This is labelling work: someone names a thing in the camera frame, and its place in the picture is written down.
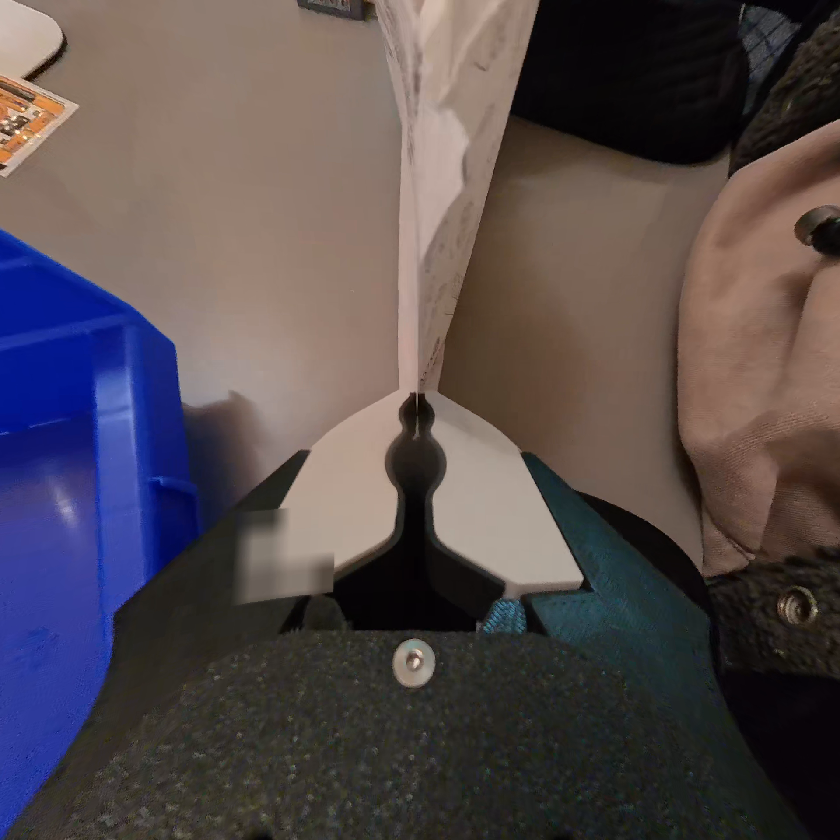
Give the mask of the large blue plastic bin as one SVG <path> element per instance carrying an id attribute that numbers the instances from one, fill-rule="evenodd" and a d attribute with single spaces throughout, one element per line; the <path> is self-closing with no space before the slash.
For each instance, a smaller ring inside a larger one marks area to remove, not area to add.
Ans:
<path id="1" fill-rule="evenodd" d="M 88 718 L 115 613 L 199 513 L 173 342 L 2 232 L 2 835 Z"/>

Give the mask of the person's dark sherpa jacket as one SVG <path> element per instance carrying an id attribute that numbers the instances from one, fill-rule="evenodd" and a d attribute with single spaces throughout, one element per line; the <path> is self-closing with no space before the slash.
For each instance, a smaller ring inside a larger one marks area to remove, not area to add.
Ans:
<path id="1" fill-rule="evenodd" d="M 729 178 L 838 121 L 838 9 L 796 47 L 736 142 Z M 709 576 L 725 666 L 838 680 L 838 547 Z"/>

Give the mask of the white paper parts bag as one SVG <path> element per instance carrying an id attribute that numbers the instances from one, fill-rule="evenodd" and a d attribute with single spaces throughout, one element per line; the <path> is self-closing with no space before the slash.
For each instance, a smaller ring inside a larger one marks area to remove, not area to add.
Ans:
<path id="1" fill-rule="evenodd" d="M 537 1 L 379 1 L 402 151 L 399 388 L 438 388 Z"/>

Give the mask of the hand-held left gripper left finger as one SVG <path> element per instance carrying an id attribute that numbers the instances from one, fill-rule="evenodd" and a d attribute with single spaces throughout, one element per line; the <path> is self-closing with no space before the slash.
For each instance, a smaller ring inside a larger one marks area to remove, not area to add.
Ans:
<path id="1" fill-rule="evenodd" d="M 386 461 L 403 435 L 410 392 L 393 392 L 314 444 L 280 506 L 280 564 L 301 581 L 331 581 L 384 548 L 398 489 Z"/>

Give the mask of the black drawstring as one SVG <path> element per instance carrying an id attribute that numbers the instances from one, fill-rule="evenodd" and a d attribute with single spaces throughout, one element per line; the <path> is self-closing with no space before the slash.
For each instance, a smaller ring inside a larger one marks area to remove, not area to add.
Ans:
<path id="1" fill-rule="evenodd" d="M 794 225 L 794 236 L 820 255 L 839 258 L 839 206 L 822 205 L 804 213 Z"/>

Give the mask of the white rounded board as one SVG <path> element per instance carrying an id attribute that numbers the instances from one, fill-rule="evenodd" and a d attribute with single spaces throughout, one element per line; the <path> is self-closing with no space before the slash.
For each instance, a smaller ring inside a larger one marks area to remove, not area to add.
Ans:
<path id="1" fill-rule="evenodd" d="M 16 1 L 1 1 L 1 74 L 35 79 L 60 58 L 67 38 L 47 14 Z"/>

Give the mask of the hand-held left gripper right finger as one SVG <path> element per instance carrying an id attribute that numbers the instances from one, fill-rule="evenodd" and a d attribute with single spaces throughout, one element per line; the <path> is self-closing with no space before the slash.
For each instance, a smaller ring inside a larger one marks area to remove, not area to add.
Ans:
<path id="1" fill-rule="evenodd" d="M 437 392 L 417 397 L 425 572 L 444 599 L 574 592 L 584 574 L 523 453 Z"/>

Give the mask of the grey plaid cloth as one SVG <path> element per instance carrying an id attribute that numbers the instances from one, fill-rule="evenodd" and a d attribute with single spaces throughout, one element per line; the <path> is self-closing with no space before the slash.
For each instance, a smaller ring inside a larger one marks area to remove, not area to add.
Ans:
<path id="1" fill-rule="evenodd" d="M 750 3 L 742 5 L 738 32 L 749 61 L 750 75 L 766 75 L 800 27 L 780 12 Z"/>

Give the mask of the person's dark denim jacket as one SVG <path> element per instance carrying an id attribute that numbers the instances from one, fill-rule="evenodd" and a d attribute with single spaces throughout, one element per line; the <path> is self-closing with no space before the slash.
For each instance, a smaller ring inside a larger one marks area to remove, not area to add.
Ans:
<path id="1" fill-rule="evenodd" d="M 752 754 L 811 838 L 839 838 L 839 682 L 727 670 L 720 686 Z"/>

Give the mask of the orange lego sticker sheet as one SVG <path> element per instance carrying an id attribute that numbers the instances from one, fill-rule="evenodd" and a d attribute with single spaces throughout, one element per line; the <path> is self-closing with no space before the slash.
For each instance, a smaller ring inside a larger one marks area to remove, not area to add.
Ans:
<path id="1" fill-rule="evenodd" d="M 1 176 L 9 177 L 78 108 L 29 80 L 1 76 Z"/>

